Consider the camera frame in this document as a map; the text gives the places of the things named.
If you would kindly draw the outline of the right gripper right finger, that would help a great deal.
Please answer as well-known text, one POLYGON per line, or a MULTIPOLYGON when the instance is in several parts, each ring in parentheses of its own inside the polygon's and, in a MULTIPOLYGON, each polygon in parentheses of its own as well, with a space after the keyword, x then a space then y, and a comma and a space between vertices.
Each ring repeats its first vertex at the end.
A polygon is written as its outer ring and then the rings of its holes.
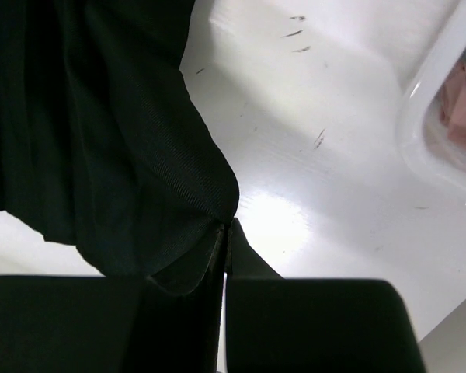
POLYGON ((284 278, 228 230, 229 372, 423 372, 400 294, 387 281, 284 278))

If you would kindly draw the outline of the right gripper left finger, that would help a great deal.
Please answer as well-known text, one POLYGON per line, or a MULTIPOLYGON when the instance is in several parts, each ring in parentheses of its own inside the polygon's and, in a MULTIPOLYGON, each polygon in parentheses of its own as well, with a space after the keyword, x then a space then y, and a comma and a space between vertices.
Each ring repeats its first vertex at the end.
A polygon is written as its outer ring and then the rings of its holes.
POLYGON ((0 372, 213 372, 224 227, 152 277, 0 275, 0 372))

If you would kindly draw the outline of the black pleated skirt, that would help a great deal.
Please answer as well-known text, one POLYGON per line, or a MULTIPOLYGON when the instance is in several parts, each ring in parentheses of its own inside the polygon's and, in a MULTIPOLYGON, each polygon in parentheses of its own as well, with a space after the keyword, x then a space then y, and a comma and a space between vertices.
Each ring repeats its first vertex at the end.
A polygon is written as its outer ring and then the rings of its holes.
POLYGON ((0 1, 0 211, 100 273, 158 273, 238 182, 179 70, 191 1, 0 1))

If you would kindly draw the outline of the white plastic basket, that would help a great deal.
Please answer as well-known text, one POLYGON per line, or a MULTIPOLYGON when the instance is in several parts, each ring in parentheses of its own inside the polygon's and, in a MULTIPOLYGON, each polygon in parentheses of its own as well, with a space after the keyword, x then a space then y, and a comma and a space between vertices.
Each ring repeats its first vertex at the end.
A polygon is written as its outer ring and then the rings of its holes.
POLYGON ((395 142, 405 164, 420 179, 466 205, 466 151, 447 139, 437 97, 465 49, 466 1, 460 1, 402 97, 395 142))

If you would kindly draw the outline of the pink cloth in basket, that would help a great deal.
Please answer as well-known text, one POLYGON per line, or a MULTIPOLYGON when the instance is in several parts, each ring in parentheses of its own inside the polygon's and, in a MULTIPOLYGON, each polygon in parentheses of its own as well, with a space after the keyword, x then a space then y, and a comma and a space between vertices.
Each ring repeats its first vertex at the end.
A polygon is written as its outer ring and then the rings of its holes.
POLYGON ((466 151, 466 61, 459 60, 440 88, 440 121, 447 137, 466 151))

